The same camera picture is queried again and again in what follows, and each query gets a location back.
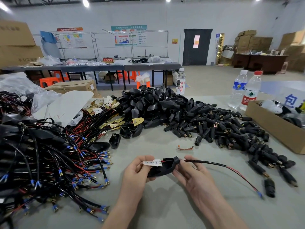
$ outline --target white bottle cap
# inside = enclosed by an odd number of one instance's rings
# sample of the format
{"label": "white bottle cap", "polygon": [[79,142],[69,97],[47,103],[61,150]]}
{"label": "white bottle cap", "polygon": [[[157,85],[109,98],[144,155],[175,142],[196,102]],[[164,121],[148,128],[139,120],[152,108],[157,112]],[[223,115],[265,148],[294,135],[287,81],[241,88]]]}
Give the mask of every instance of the white bottle cap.
{"label": "white bottle cap", "polygon": [[240,73],[241,73],[242,75],[246,75],[246,74],[248,73],[248,70],[241,70]]}

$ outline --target bottle cap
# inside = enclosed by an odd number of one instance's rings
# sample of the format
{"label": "bottle cap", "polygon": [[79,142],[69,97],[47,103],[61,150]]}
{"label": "bottle cap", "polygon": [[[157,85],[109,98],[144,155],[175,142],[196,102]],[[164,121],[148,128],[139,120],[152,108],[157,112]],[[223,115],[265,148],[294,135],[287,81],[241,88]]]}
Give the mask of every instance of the bottle cap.
{"label": "bottle cap", "polygon": [[262,75],[263,71],[254,71],[254,75]]}
{"label": "bottle cap", "polygon": [[240,73],[241,73],[242,75],[246,75],[246,74],[248,73],[248,70],[241,70]]}

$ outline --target right hand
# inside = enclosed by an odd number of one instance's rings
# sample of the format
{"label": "right hand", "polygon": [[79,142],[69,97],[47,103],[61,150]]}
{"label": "right hand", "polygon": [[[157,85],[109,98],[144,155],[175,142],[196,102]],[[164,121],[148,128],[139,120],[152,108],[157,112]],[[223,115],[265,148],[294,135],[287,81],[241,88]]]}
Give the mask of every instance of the right hand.
{"label": "right hand", "polygon": [[[198,160],[191,155],[184,157],[186,160]],[[194,163],[180,160],[176,165],[173,175],[181,182],[190,193],[196,206],[208,218],[214,217],[214,205],[217,202],[225,202],[219,189],[216,187],[210,172],[202,163]]]}

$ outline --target blue label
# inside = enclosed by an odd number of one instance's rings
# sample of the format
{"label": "blue label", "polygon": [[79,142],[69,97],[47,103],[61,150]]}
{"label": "blue label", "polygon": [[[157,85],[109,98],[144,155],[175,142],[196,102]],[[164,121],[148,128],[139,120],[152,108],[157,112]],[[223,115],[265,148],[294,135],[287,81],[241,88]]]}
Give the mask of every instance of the blue label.
{"label": "blue label", "polygon": [[246,84],[247,83],[234,82],[233,89],[235,89],[235,90],[245,90]]}

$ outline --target red bottle cap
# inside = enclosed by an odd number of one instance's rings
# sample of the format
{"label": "red bottle cap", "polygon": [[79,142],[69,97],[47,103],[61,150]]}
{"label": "red bottle cap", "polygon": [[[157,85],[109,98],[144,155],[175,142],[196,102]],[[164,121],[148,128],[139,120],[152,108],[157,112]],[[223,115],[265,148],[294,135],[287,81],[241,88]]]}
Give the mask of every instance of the red bottle cap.
{"label": "red bottle cap", "polygon": [[263,71],[254,71],[254,75],[262,75]]}

